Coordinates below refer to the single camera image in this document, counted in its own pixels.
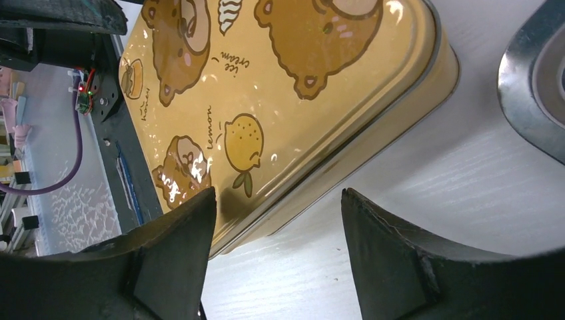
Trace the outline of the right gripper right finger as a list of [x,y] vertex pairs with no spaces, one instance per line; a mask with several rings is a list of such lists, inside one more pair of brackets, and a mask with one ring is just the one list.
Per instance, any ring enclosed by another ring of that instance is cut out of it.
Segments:
[[563,319],[564,250],[495,253],[431,233],[342,191],[363,319]]

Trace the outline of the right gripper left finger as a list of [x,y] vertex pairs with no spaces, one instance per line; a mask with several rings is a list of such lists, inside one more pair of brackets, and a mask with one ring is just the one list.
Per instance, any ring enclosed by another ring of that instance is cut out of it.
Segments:
[[1,255],[2,319],[204,319],[212,187],[77,253]]

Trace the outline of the silver box lid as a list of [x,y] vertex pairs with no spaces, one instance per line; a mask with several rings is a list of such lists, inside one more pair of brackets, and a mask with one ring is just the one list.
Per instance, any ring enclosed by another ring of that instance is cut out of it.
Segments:
[[163,213],[212,187],[232,239],[417,80],[437,22],[427,1],[145,1],[119,75]]

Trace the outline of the gold chocolate box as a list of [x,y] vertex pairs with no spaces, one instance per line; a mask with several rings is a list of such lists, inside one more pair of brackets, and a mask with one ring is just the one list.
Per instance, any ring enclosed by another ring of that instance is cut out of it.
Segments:
[[417,80],[283,193],[265,213],[252,219],[243,231],[228,241],[213,245],[209,257],[225,255],[241,245],[284,229],[442,105],[454,92],[459,71],[456,53],[442,25],[437,22],[429,62]]

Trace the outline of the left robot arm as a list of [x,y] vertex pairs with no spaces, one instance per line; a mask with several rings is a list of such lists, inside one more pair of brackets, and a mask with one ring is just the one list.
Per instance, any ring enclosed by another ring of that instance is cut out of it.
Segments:
[[127,18],[116,1],[2,1],[1,66],[89,70],[104,41],[126,32]]

